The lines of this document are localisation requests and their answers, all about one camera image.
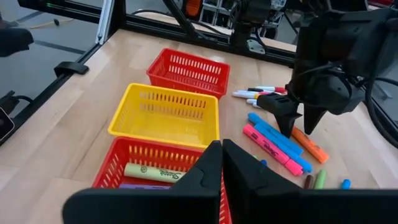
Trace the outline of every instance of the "highlighter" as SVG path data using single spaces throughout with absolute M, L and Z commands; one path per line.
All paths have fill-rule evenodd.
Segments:
M 323 189 L 326 180 L 326 170 L 322 169 L 317 175 L 317 180 L 315 181 L 314 189 Z
M 296 153 L 297 155 L 301 155 L 303 153 L 303 149 L 299 145 L 297 145 L 296 143 L 292 142 L 290 139 L 285 137 L 278 130 L 276 130 L 274 127 L 272 127 L 263 119 L 261 119 L 256 113 L 249 113 L 248 119 L 250 122 L 254 124 L 260 124 L 264 126 L 268 130 L 268 132 L 273 134 L 276 138 L 280 139 L 281 142 L 283 142 L 287 147 L 290 148 L 290 150 L 294 151 L 294 153 Z
M 124 168 L 124 175 L 126 177 L 137 177 L 147 180 L 176 183 L 185 175 L 185 172 L 127 163 Z
M 293 127 L 292 135 L 320 163 L 324 163 L 329 159 L 329 155 L 325 153 L 324 150 L 317 146 L 313 141 L 309 140 L 308 136 L 298 128 Z
M 274 159 L 276 159 L 282 165 L 285 165 L 285 167 L 293 175 L 298 176 L 303 174 L 302 167 L 300 165 L 289 159 L 286 154 L 278 149 L 270 140 L 266 139 L 263 135 L 256 131 L 253 126 L 251 126 L 250 124 L 245 125 L 245 127 L 243 128 L 243 133 L 246 134 L 259 146 L 261 146 L 263 150 L 268 152 Z
M 307 162 L 303 158 L 301 158 L 299 155 L 294 153 L 291 148 L 287 147 L 283 141 L 280 139 L 276 138 L 273 134 L 267 131 L 267 129 L 262 126 L 261 124 L 256 124 L 254 126 L 254 129 L 256 129 L 259 133 L 261 133 L 263 136 L 265 136 L 267 139 L 269 139 L 274 145 L 276 145 L 282 152 L 284 152 L 287 156 L 289 156 L 293 161 L 295 161 L 298 165 L 303 167 L 304 172 L 312 172 L 312 165 L 311 163 Z

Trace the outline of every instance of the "pink highlighter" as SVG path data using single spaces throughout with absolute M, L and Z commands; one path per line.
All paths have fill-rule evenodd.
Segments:
M 276 147 L 274 143 L 272 143 L 257 130 L 255 130 L 253 126 L 251 126 L 250 124 L 245 125 L 245 127 L 243 128 L 243 133 L 249 136 L 249 138 L 251 138 L 259 146 L 261 146 L 263 150 L 268 152 L 278 162 L 280 162 L 282 165 L 285 165 L 285 167 L 293 175 L 299 176 L 303 174 L 302 166 L 291 160 L 284 152 Z

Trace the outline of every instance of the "blue marker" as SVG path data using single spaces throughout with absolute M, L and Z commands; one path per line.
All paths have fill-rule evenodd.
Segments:
M 260 162 L 262 163 L 262 165 L 267 166 L 267 161 L 265 159 L 262 159 Z
M 351 181 L 348 179 L 343 180 L 343 183 L 341 183 L 341 189 L 348 190 L 350 186 L 351 186 Z
M 268 130 L 268 132 L 273 134 L 276 138 L 280 139 L 280 141 L 283 144 L 285 144 L 291 151 L 293 151 L 297 155 L 301 155 L 303 153 L 304 150 L 299 145 L 297 145 L 296 143 L 292 142 L 290 139 L 285 137 L 278 130 L 276 130 L 274 127 L 269 125 L 266 121 L 261 119 L 256 113 L 248 113 L 248 118 L 249 118 L 250 122 L 252 122 L 254 124 L 260 124 L 261 126 L 265 127 Z
M 291 148 L 287 147 L 281 139 L 278 139 L 273 134 L 271 134 L 263 125 L 256 124 L 254 126 L 254 129 L 260 132 L 268 140 L 272 141 L 272 143 L 274 143 L 282 152 L 284 152 L 287 156 L 289 156 L 289 158 L 291 158 L 294 162 L 302 166 L 304 172 L 312 172 L 312 165 L 309 162 L 305 161 L 299 155 L 294 153 L 294 151 L 291 150 Z

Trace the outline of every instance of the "sharpie logo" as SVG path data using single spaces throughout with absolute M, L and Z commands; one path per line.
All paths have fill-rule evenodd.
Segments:
M 158 170 L 160 171 L 160 175 L 169 176 L 176 180 L 179 179 L 181 176 L 181 173 L 179 172 L 169 172 L 168 170 L 165 169 L 158 169 Z
M 278 152 L 275 152 L 275 150 L 273 150 L 270 145 L 268 144 L 268 142 L 263 142 L 263 146 L 268 149 L 269 153 L 271 153 L 272 156 L 277 156 Z

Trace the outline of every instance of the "green highlighter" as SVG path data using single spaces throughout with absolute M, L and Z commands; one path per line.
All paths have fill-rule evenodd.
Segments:
M 326 170 L 320 170 L 315 181 L 314 189 L 323 189 L 326 180 Z

